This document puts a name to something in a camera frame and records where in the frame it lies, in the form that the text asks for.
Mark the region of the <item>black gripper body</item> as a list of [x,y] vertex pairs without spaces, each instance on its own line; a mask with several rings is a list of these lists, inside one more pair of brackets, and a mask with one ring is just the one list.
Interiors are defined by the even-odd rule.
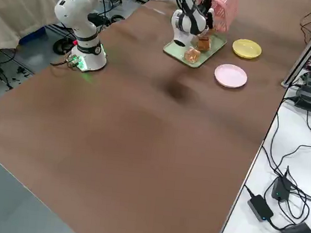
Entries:
[[209,6],[202,6],[202,13],[206,18],[206,27],[208,29],[213,28],[213,21],[214,21],[214,9]]

